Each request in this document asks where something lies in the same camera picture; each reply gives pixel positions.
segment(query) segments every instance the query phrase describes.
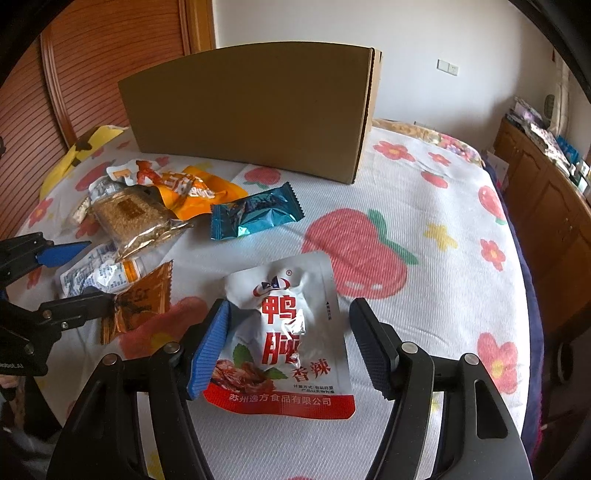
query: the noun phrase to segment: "wall socket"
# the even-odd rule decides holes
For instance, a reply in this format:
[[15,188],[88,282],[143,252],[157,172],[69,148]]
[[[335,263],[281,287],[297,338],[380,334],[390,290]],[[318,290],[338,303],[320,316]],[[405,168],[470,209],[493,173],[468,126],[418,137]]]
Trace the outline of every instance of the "wall socket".
[[437,61],[437,69],[441,70],[442,72],[449,73],[454,77],[457,77],[457,74],[460,71],[460,67],[457,65],[451,64],[448,61],[441,59]]

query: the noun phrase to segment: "snack packet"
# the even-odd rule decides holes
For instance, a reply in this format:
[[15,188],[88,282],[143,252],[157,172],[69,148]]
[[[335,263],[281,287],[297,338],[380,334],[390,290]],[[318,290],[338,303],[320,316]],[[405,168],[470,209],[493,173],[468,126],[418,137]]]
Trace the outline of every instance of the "snack packet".
[[212,240],[236,238],[304,218],[289,182],[224,205],[212,206]]
[[231,202],[248,195],[238,185],[192,166],[181,173],[161,170],[157,161],[142,159],[106,169],[111,180],[123,181],[128,186],[158,187],[164,205],[180,220],[210,213],[211,205]]
[[204,392],[209,403],[244,414],[348,419],[355,401],[330,258],[320,251],[284,258],[225,283],[245,318],[232,320]]
[[90,185],[89,193],[93,213],[113,239],[120,260],[148,245],[168,240],[190,226],[144,192],[126,188],[109,177],[96,180]]
[[141,277],[141,260],[117,261],[113,242],[99,245],[60,275],[64,297],[81,295],[86,287],[117,293]]
[[172,261],[162,264],[115,297],[113,316],[101,320],[101,345],[170,309],[172,273]]

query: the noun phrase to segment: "duck gizzard snack packet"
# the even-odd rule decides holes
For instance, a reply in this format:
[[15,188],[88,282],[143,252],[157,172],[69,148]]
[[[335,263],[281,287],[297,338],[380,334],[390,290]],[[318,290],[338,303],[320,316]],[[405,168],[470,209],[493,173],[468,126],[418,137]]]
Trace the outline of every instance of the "duck gizzard snack packet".
[[210,403],[243,414],[353,415],[346,323],[324,252],[231,274],[225,289],[241,318],[232,320],[204,392]]

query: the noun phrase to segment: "white snack packet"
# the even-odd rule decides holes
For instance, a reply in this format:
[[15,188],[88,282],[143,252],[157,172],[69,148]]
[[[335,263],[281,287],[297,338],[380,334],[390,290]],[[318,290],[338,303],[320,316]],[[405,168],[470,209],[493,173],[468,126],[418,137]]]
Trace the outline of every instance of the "white snack packet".
[[64,297],[81,295],[86,287],[116,293],[138,280],[141,273],[137,260],[117,262],[117,249],[113,242],[109,242],[93,248],[62,273],[60,282]]
[[225,284],[241,310],[205,398],[236,413],[348,419],[355,401],[328,255],[284,258]]

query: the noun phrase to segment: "white bedsheet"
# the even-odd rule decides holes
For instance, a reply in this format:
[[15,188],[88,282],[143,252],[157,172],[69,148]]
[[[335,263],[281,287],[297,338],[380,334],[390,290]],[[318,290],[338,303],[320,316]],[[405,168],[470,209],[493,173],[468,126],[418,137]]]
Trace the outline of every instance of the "white bedsheet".
[[[100,156],[64,179],[49,196],[51,202],[34,212],[20,234],[43,231],[56,243],[106,241],[92,225],[77,237],[61,231],[63,219],[84,195],[75,185],[100,164],[123,164],[137,157],[161,155],[137,153],[131,130],[124,132]],[[176,243],[145,259],[150,267],[161,260],[175,261],[173,303],[197,296],[211,305],[223,291],[225,275],[320,246],[331,255],[343,314],[355,296],[366,296],[381,321],[428,353],[455,359],[465,352],[478,353],[521,431],[530,366],[525,288],[509,227],[495,217],[490,191],[482,190],[494,192],[484,170],[450,151],[378,128],[371,131],[351,186],[252,165],[170,157],[171,169],[189,164],[233,179],[250,193],[289,181],[306,217],[223,242],[209,239],[209,218],[200,218]],[[482,192],[487,198],[481,201]],[[401,258],[410,264],[404,265]],[[54,297],[54,276],[44,268],[36,285],[34,276],[20,280],[9,289],[11,301],[36,309]],[[88,322],[66,332],[51,352],[49,374],[38,379],[62,423],[101,357],[123,353],[117,340],[98,345],[98,331],[98,322]],[[365,478],[392,405],[372,388],[350,332],[346,344],[357,408],[349,420],[241,416],[203,398],[190,402],[197,435],[217,480]],[[143,394],[138,399],[148,467],[155,478],[163,478],[148,400]],[[437,449],[439,394],[434,395],[431,413],[421,479],[429,477]]]

